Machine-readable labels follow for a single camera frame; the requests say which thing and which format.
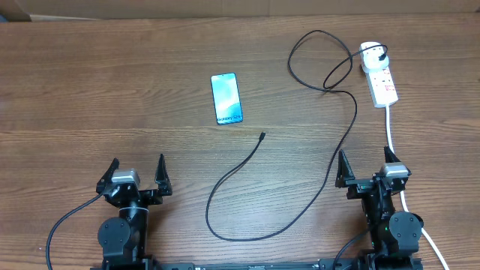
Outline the white power strip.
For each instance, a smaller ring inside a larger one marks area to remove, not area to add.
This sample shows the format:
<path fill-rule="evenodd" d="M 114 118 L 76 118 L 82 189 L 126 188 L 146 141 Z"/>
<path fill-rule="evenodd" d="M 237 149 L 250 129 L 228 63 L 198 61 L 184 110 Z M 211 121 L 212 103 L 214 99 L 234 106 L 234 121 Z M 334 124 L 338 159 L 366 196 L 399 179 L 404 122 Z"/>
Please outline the white power strip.
<path fill-rule="evenodd" d="M 366 77 L 373 105 L 376 108 L 389 107 L 398 101 L 398 94 L 388 67 L 367 73 Z"/>

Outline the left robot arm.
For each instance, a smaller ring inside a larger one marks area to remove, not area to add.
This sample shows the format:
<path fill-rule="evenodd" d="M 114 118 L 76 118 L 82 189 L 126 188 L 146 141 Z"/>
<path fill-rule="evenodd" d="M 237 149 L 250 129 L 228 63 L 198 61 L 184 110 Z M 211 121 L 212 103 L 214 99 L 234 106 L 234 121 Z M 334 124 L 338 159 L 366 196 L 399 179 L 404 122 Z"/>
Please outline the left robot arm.
<path fill-rule="evenodd" d="M 97 183 L 96 192 L 118 209 L 118 216 L 105 220 L 97 233 L 103 250 L 102 269 L 159 269 L 160 263 L 146 253 L 149 206 L 160 205 L 173 194 L 165 158 L 159 157 L 155 189 L 140 189 L 135 169 L 119 169 L 114 159 Z"/>

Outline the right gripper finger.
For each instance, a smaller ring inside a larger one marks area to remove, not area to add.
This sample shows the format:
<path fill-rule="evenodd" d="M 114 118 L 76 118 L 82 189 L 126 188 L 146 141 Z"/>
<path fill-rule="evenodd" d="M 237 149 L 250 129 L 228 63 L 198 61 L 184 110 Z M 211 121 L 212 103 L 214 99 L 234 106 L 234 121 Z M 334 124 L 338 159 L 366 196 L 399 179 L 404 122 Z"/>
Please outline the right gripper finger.
<path fill-rule="evenodd" d="M 399 163 L 400 160 L 397 158 L 395 153 L 388 147 L 384 147 L 384 155 L 385 155 L 385 162 L 386 163 Z"/>
<path fill-rule="evenodd" d="M 347 188 L 353 183 L 354 180 L 355 176 L 350 166 L 350 163 L 347 160 L 347 156 L 345 155 L 345 152 L 343 150 L 340 150 L 338 152 L 338 168 L 337 176 L 335 179 L 335 187 Z"/>

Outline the Samsung Galaxy smartphone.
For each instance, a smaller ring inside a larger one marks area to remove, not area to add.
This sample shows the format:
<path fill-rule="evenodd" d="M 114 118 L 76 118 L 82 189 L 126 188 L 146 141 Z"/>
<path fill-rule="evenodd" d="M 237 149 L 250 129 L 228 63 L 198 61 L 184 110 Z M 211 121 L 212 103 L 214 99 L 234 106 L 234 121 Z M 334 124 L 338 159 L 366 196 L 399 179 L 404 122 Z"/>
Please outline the Samsung Galaxy smartphone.
<path fill-rule="evenodd" d="M 223 73 L 211 76 L 211 90 L 217 124 L 242 122 L 244 117 L 236 74 Z"/>

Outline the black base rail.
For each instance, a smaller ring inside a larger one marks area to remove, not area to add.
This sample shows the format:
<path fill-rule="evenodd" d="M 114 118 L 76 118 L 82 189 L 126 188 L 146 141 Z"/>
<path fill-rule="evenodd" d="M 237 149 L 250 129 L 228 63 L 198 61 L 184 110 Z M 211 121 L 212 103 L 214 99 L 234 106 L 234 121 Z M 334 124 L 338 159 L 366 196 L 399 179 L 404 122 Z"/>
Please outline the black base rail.
<path fill-rule="evenodd" d="M 320 259 L 317 262 L 282 262 L 282 263 L 227 263 L 227 264 L 208 264 L 195 265 L 189 263 L 158 263 L 154 266 L 122 266 L 120 268 L 111 268 L 108 262 L 104 265 L 100 264 L 97 267 L 90 269 L 160 269 L 160 270 L 331 270 L 333 268 L 334 259 Z M 365 266 L 356 266 L 353 259 L 339 259 L 336 262 L 335 269 L 353 270 L 353 269 L 368 269 Z M 413 270 L 424 269 L 420 259 L 414 259 Z"/>

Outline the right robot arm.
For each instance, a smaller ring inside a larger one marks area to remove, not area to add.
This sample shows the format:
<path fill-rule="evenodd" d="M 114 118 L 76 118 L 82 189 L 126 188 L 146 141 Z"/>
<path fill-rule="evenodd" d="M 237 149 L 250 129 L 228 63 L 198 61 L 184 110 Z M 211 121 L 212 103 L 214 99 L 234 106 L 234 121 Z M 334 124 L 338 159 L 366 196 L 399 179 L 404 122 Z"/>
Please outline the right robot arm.
<path fill-rule="evenodd" d="M 338 153 L 335 186 L 346 188 L 346 198 L 361 200 L 367 229 L 345 244 L 332 263 L 333 269 L 422 269 L 419 251 L 424 221 L 412 212 L 396 211 L 392 197 L 405 190 L 411 171 L 390 150 L 384 148 L 385 163 L 371 178 L 357 179 L 344 151 Z M 362 250 L 349 265 L 340 262 L 345 250 L 369 235 L 372 248 Z"/>

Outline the white charger plug adapter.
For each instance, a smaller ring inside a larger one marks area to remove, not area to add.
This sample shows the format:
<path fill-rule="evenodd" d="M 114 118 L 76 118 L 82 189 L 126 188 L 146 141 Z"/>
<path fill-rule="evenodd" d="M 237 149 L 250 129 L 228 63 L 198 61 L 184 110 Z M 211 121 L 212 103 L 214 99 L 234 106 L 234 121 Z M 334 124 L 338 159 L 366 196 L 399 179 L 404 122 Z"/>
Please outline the white charger plug adapter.
<path fill-rule="evenodd" d="M 361 66 L 366 74 L 386 69 L 389 66 L 388 47 L 376 41 L 364 42 L 359 47 Z"/>

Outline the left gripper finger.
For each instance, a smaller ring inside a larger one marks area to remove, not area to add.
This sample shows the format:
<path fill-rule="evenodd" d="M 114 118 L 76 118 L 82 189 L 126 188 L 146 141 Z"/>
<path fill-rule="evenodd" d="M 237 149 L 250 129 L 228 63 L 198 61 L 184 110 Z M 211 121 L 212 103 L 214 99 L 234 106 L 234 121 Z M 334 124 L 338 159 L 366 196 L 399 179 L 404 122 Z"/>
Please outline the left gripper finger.
<path fill-rule="evenodd" d="M 159 157 L 154 181 L 157 184 L 157 189 L 161 196 L 171 196 L 173 194 L 172 185 L 167 173 L 165 157 L 163 154 L 161 154 Z"/>
<path fill-rule="evenodd" d="M 113 173 L 119 168 L 119 160 L 115 157 L 107 171 L 103 174 L 96 185 L 96 192 L 102 194 L 112 182 Z"/>

